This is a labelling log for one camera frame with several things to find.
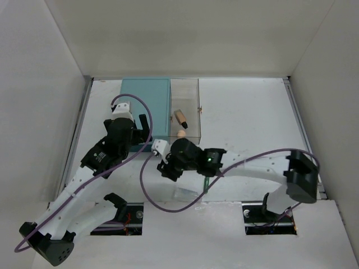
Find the beige makeup sponge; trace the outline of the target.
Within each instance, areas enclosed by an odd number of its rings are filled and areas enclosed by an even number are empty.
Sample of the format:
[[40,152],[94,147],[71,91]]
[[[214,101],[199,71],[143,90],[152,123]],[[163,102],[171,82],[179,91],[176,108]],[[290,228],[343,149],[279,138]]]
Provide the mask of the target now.
[[184,130],[179,130],[177,132],[177,137],[178,138],[183,138],[183,137],[186,137],[186,132]]

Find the clear acrylic drawer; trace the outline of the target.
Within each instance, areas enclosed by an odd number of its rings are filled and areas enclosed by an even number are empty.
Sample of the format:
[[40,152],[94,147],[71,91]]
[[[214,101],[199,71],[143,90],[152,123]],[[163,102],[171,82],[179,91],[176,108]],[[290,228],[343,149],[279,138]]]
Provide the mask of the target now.
[[[188,129],[180,126],[174,117],[174,111],[181,109],[187,119]],[[201,140],[201,106],[199,94],[199,79],[172,78],[171,79],[171,133],[169,143],[179,139],[177,132],[184,130],[186,138],[198,145]]]

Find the beige foundation bottle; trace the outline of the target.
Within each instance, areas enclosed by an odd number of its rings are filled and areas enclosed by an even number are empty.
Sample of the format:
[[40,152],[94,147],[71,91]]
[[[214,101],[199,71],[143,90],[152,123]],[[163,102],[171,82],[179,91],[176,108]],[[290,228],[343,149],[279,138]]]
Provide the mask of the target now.
[[187,119],[181,109],[174,111],[174,117],[180,126],[182,126],[184,129],[188,129]]

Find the clear plastic tube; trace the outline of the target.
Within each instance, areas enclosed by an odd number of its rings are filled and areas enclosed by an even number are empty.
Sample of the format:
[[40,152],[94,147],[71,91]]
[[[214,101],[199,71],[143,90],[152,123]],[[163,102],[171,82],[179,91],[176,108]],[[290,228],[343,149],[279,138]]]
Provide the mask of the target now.
[[177,187],[172,194],[172,199],[178,202],[192,202],[197,199],[200,194],[186,188]]

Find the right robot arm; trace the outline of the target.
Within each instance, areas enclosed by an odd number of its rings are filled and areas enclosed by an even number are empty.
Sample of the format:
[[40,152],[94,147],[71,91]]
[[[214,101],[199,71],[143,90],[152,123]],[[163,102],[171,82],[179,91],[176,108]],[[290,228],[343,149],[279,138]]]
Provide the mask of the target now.
[[162,158],[157,170],[174,182],[184,171],[195,171],[208,178],[237,176],[278,183],[275,191],[265,194],[259,210],[268,222],[279,219],[298,203],[317,201],[319,165],[303,150],[277,149],[244,158],[225,149],[201,149],[186,138],[172,144],[155,140],[151,150]]

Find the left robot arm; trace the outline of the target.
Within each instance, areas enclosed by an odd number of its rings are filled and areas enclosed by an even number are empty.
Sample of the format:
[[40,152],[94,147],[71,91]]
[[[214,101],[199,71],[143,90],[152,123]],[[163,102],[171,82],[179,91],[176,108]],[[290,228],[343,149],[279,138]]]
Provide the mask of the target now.
[[114,170],[134,159],[129,156],[132,146],[141,145],[143,151],[152,140],[151,114],[141,114],[139,120],[140,129],[131,113],[106,119],[107,134],[85,154],[61,194],[40,218],[21,225],[23,241],[52,266],[61,265],[70,256],[80,236],[90,234],[105,222],[117,224],[125,219],[127,202],[115,193],[105,195],[89,211],[78,212]]

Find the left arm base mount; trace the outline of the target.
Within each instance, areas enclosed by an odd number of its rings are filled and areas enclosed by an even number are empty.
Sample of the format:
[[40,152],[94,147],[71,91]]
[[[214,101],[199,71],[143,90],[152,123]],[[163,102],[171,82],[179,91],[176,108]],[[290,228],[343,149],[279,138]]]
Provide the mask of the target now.
[[115,217],[111,221],[101,224],[93,230],[93,236],[137,236],[142,235],[142,224],[144,220],[144,204],[129,203],[126,213],[120,219]]

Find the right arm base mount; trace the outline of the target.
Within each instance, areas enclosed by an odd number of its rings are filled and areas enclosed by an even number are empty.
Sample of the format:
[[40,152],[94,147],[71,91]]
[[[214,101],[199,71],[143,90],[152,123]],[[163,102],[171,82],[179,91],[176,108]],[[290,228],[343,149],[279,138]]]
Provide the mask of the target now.
[[291,208],[275,214],[261,203],[243,203],[242,212],[246,235],[297,235]]

